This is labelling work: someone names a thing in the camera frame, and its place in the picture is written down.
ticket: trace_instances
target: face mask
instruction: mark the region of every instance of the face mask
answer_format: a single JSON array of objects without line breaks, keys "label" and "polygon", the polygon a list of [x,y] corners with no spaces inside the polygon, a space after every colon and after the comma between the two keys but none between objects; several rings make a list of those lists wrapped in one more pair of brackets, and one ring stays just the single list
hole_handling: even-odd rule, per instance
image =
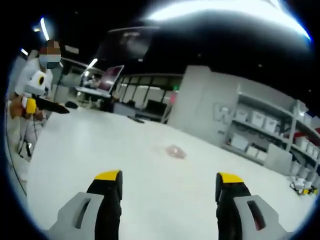
[{"label": "face mask", "polygon": [[61,55],[46,55],[46,54],[40,54],[39,55],[39,62],[43,68],[46,69],[54,69],[56,68],[60,63]]}]

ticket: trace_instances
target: white shelving unit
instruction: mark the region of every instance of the white shelving unit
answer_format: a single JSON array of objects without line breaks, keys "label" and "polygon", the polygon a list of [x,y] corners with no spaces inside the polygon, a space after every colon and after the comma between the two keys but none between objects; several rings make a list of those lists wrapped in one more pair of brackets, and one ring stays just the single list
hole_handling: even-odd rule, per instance
[{"label": "white shelving unit", "polygon": [[[271,138],[279,141],[283,146],[285,146],[286,151],[289,152],[291,149],[294,149],[294,150],[300,152],[301,154],[303,154],[305,157],[312,159],[315,162],[314,170],[316,171],[316,169],[319,166],[320,157],[318,157],[318,159],[314,158],[313,156],[309,155],[306,151],[303,151],[299,146],[294,144],[294,141],[293,141],[294,134],[297,132],[297,130],[299,130],[300,132],[305,133],[307,136],[311,137],[312,139],[315,139],[316,141],[318,141],[320,143],[320,134],[315,129],[312,129],[310,126],[306,125],[304,122],[302,122],[301,120],[298,119],[298,112],[300,111],[298,103],[295,106],[293,106],[293,108],[292,108],[293,112],[291,112],[287,109],[284,109],[284,108],[277,106],[271,102],[260,99],[256,96],[252,96],[247,93],[239,92],[238,101],[237,101],[236,105],[239,105],[239,104],[249,106],[250,108],[253,108],[258,111],[260,110],[264,113],[270,114],[271,116],[274,116],[278,119],[281,119],[281,122],[283,124],[283,128],[284,128],[285,124],[289,125],[290,131],[287,134],[288,138],[282,137],[279,134],[274,133],[274,132],[269,132],[261,127],[258,127],[254,124],[251,124],[250,122],[240,121],[235,118],[232,119],[230,126],[229,126],[229,129],[231,128],[232,124],[242,125],[242,126],[245,126],[249,129],[252,129],[254,131],[262,133],[263,135],[271,137]],[[247,158],[248,160],[253,161],[257,164],[263,165],[263,161],[261,161],[260,159],[257,159],[256,157],[248,155],[246,152],[244,152],[242,150],[239,150],[235,147],[232,147],[232,146],[226,144],[226,142],[229,140],[228,139],[229,138],[228,132],[226,133],[225,143],[221,146],[223,149],[230,151],[232,153],[235,153],[237,155],[240,155],[244,158]]]}]

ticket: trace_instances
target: black ceiling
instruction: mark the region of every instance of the black ceiling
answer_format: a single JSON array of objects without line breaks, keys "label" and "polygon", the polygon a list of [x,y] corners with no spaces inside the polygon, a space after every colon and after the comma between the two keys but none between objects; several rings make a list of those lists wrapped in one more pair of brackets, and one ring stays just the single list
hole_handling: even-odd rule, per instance
[{"label": "black ceiling", "polygon": [[[117,1],[112,7],[46,12],[48,14],[44,17],[55,30],[54,38],[60,41],[62,56],[89,64],[109,30],[145,25],[141,18],[159,9],[164,2],[169,1],[135,1],[135,5],[130,6]],[[213,71],[247,77],[279,89],[301,99],[318,112],[315,86],[319,78],[315,77],[315,68],[319,56],[319,28],[315,23],[315,2],[286,1],[289,10],[312,37],[307,48],[300,47],[300,43],[295,45],[292,37],[274,41],[270,36],[276,39],[279,34],[284,34],[275,34],[277,30],[274,29],[268,29],[268,32],[273,31],[269,36],[260,30],[253,32],[250,30],[252,27],[236,27],[237,20],[232,20],[232,17],[217,27],[212,16],[199,15],[188,20],[189,23],[183,20],[175,24],[164,23],[154,36],[143,62],[126,62],[125,71],[183,73],[189,64],[208,65]],[[39,16],[34,17],[35,24],[37,21]],[[39,34],[30,28],[23,48],[27,51],[36,48],[40,43]],[[78,48],[79,54],[65,51],[65,45]]]}]

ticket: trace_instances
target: person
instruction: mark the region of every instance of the person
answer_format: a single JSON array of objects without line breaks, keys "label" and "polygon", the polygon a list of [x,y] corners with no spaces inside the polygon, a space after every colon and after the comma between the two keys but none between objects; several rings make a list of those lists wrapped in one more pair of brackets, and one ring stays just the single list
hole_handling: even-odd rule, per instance
[{"label": "person", "polygon": [[[43,46],[41,46],[39,50],[39,56],[27,61],[22,69],[14,89],[14,98],[23,95],[28,81],[37,71],[42,71],[45,74],[45,93],[43,97],[50,100],[51,84],[53,80],[51,69],[56,68],[60,63],[60,60],[61,50],[59,43],[52,39],[47,40]],[[23,119],[20,122],[20,136],[22,140],[20,143],[23,144],[23,140],[26,140],[31,144],[30,150],[32,151],[46,120],[47,114],[39,109],[37,109],[30,120],[25,121],[25,119]]]},{"label": "person", "polygon": [[22,105],[22,96],[17,96],[13,100],[6,102],[6,122],[4,135],[5,151],[9,164],[14,166],[18,177],[22,181],[27,181],[29,163],[18,154],[20,142],[20,119],[29,119],[30,114],[26,114]]}]

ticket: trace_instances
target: ceiling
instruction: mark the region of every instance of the ceiling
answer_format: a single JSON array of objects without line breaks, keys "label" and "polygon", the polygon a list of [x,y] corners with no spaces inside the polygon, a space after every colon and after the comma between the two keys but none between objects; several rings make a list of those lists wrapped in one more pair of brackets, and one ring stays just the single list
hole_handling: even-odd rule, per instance
[{"label": "ceiling", "polygon": [[[128,6],[116,1],[112,8],[88,7],[88,9],[65,9],[59,12],[44,12],[46,25],[53,38],[59,40],[62,56],[89,64],[95,57],[100,43],[112,29],[141,26],[142,18],[166,5],[166,0],[135,1]],[[290,12],[304,26],[312,38],[308,49],[293,45],[292,37],[274,41],[283,34],[269,29],[255,27],[254,32],[247,27],[238,26],[237,19],[224,16],[217,18],[207,14],[194,15],[187,19],[163,23],[161,31],[153,36],[143,62],[131,61],[124,68],[127,72],[167,72],[183,73],[189,64],[209,65],[213,71],[243,76],[267,84],[286,94],[307,103],[313,112],[320,115],[316,101],[315,67],[319,58],[319,33],[316,27],[315,0],[286,0]],[[39,22],[34,16],[33,26]],[[40,44],[41,32],[30,28],[23,48],[28,52]],[[65,46],[79,49],[79,54],[66,51]]]}]

